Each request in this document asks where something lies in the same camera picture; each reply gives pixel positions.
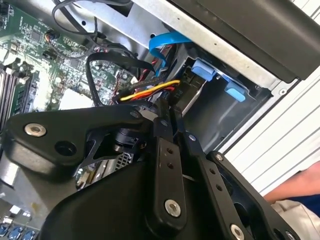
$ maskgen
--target screw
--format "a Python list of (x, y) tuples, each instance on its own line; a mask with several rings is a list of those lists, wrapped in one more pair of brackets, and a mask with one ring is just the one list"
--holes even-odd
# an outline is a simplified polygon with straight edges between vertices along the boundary
[(134, 118), (139, 118), (138, 113), (136, 113), (136, 112), (134, 112), (134, 111), (130, 112), (130, 115), (131, 115), (132, 117), (134, 117)]
[(33, 137), (42, 137), (47, 133), (47, 130), (44, 126), (38, 123), (29, 123), (24, 127), (26, 134)]
[(279, 94), (281, 95), (281, 96), (283, 96), (283, 95), (285, 95), (285, 94), (287, 94), (287, 89), (285, 89), (285, 88), (282, 88), (280, 91), (279, 91)]
[(220, 154), (216, 154), (215, 158), (218, 159), (219, 161), (223, 161), (224, 158)]
[(175, 200), (167, 200), (164, 203), (166, 212), (172, 217), (178, 218), (181, 215), (181, 208)]
[(196, 137), (193, 136), (193, 135), (191, 135), (191, 134), (189, 135), (189, 138), (190, 138), (192, 141), (194, 141), (194, 142), (197, 140)]
[(291, 232), (285, 231), (285, 233), (289, 237), (290, 240), (296, 240), (296, 238), (294, 237), (294, 235)]
[(168, 123), (167, 123), (165, 120), (161, 120), (161, 124), (162, 124), (163, 126), (168, 127)]
[(235, 236), (236, 240), (245, 240), (245, 235), (240, 227), (235, 224), (230, 226), (231, 232), (233, 236)]

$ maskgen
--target white panel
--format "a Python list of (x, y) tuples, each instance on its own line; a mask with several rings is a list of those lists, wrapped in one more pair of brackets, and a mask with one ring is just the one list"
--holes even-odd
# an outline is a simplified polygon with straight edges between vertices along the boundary
[(226, 154), (262, 195), (320, 160), (319, 95), (320, 67)]

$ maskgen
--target person's arm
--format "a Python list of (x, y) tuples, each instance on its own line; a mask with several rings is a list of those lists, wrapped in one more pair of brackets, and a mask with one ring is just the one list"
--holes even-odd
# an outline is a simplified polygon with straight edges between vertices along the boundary
[(264, 196), (270, 203), (292, 197), (320, 194), (320, 161), (289, 178)]

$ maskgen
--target black wire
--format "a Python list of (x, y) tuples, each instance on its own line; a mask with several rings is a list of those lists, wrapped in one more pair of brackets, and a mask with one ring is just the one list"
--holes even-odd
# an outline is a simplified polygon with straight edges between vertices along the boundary
[(172, 46), (172, 48), (170, 49), (169, 53), (166, 56), (166, 62), (169, 67), (169, 69), (166, 72), (161, 73), (159, 77), (154, 77), (150, 80), (144, 80), (141, 82), (134, 83), (131, 86), (129, 86), (126, 90), (131, 92), (138, 88), (144, 88), (144, 87), (157, 85), (159, 83), (165, 82), (172, 70), (171, 68), (172, 68), (173, 60), (175, 59), (176, 52), (177, 52), (177, 45), (175, 44)]
[[(62, 3), (64, 2), (61, 2), (60, 0), (52, 0), (52, 2), (56, 5), (55, 7), (57, 8), (58, 6), (58, 9), (61, 11), (61, 13), (66, 17), (66, 19), (71, 23), (71, 25), (73, 25), (74, 28), (76, 28), (78, 30), (77, 31), (70, 31), (69, 29), (67, 28), (64, 28), (62, 27), (58, 21), (56, 20), (55, 18), (55, 12), (52, 11), (51, 15), (53, 16), (53, 19), (54, 19), (54, 22), (62, 29), (64, 30), (65, 32), (68, 32), (68, 33), (74, 33), (74, 34), (78, 34), (78, 35), (82, 35), (84, 36), (89, 42), (91, 42), (95, 47), (100, 47), (100, 48), (103, 48), (105, 50), (108, 50), (108, 51), (115, 51), (115, 52), (118, 52), (118, 53), (121, 53), (121, 54), (124, 54), (128, 57), (131, 57), (133, 59), (138, 59), (130, 50), (128, 50), (125, 46), (123, 46), (122, 44), (120, 43), (102, 43), (102, 44), (99, 44), (97, 43), (97, 36), (98, 36), (98, 22), (95, 21), (94, 22), (94, 25), (95, 25), (95, 31), (94, 32), (87, 32), (81, 24), (78, 23), (78, 21), (76, 21), (74, 19), (74, 17), (70, 14), (70, 12), (65, 8), (65, 6), (61, 6)], [(122, 4), (123, 5), (127, 5), (129, 4), (130, 1), (126, 1), (126, 2), (123, 2)], [(141, 69), (137, 69), (137, 79), (140, 79), (141, 77)]]
[(55, 5), (55, 7), (53, 8), (52, 12), (51, 12), (51, 15), (53, 17), (53, 20), (54, 22), (62, 29), (64, 30), (65, 32), (68, 32), (68, 33), (72, 33), (72, 34), (77, 34), (77, 35), (82, 35), (82, 36), (92, 36), (92, 35), (95, 35), (96, 33), (95, 32), (87, 32), (83, 27), (79, 27), (79, 23), (77, 22), (76, 26), (76, 29), (78, 29), (78, 31), (72, 31), (72, 30), (69, 30), (67, 28), (65, 28), (64, 26), (62, 26), (56, 19), (56, 12), (62, 8), (66, 9), (65, 7), (70, 5), (70, 4), (73, 4), (75, 2), (78, 2), (78, 1), (87, 1), (87, 2), (94, 2), (94, 3), (103, 3), (103, 4), (108, 4), (108, 5), (113, 5), (113, 6), (126, 6), (128, 5), (131, 1), (125, 1), (125, 2), (119, 2), (119, 1), (116, 1), (116, 0), (65, 0), (63, 2), (60, 2)]
[(86, 78), (87, 78), (90, 92), (92, 95), (92, 100), (96, 107), (105, 106), (100, 100), (100, 97), (92, 76), (91, 67), (90, 67), (90, 62), (98, 61), (98, 60), (109, 61), (115, 64), (123, 63), (123, 64), (130, 65), (132, 67), (148, 69), (153, 72), (155, 71), (153, 66), (149, 62), (133, 59), (126, 56), (120, 56), (112, 52), (96, 52), (89, 55), (85, 64), (85, 74), (86, 74)]
[[(96, 17), (94, 17), (94, 32), (96, 33), (95, 38), (98, 35), (98, 20)], [(57, 47), (54, 46), (52, 43), (52, 39), (46, 39), (47, 43), (50, 45), (50, 47), (56, 52), (58, 56), (60, 56), (63, 59), (69, 59), (69, 60), (78, 60), (78, 59), (83, 59), (90, 54), (92, 54), (94, 51), (94, 47), (88, 48), (81, 56), (67, 56), (66, 54), (62, 53)]]

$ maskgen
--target yellow wire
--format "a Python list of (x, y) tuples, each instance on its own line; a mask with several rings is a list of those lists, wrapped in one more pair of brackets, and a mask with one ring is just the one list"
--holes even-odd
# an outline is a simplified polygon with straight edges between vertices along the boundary
[(129, 100), (129, 99), (132, 99), (134, 97), (137, 97), (137, 96), (140, 96), (140, 95), (143, 95), (143, 94), (148, 94), (148, 93), (152, 93), (158, 89), (162, 89), (164, 87), (167, 87), (167, 86), (170, 86), (172, 84), (179, 84), (180, 83), (180, 80), (172, 80), (172, 81), (168, 81), (168, 82), (165, 82), (165, 83), (162, 83), (158, 86), (155, 86), (153, 88), (150, 88), (148, 90), (144, 90), (144, 91), (140, 91), (140, 92), (137, 92), (135, 94), (132, 94), (132, 95), (129, 95), (129, 96), (125, 96), (125, 97), (122, 97), (120, 98), (120, 101), (126, 101), (126, 100)]

